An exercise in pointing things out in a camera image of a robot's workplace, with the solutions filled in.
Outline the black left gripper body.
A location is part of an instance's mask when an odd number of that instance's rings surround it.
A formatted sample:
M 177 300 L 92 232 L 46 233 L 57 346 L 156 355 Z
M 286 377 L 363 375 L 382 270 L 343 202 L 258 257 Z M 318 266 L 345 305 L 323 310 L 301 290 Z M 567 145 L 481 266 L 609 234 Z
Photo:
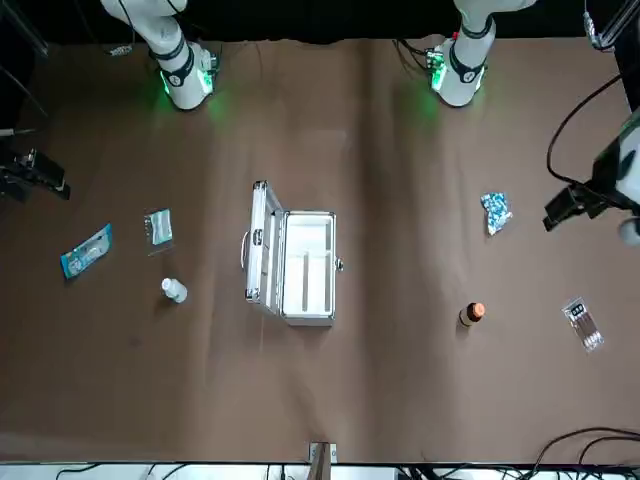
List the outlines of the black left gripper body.
M 586 213 L 598 216 L 608 208 L 622 211 L 631 209 L 631 200 L 617 190 L 616 184 L 631 168 L 631 151 L 623 150 L 620 143 L 611 143 L 603 150 L 592 167 L 591 179 L 585 183 Z

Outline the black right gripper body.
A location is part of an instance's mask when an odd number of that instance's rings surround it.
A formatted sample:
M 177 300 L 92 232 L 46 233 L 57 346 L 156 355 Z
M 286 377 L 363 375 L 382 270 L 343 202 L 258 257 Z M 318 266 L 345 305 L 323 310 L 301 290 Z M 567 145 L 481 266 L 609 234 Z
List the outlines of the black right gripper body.
M 28 198 L 28 192 L 22 185 L 20 178 L 4 166 L 1 167 L 1 196 L 20 203 L 24 203 Z

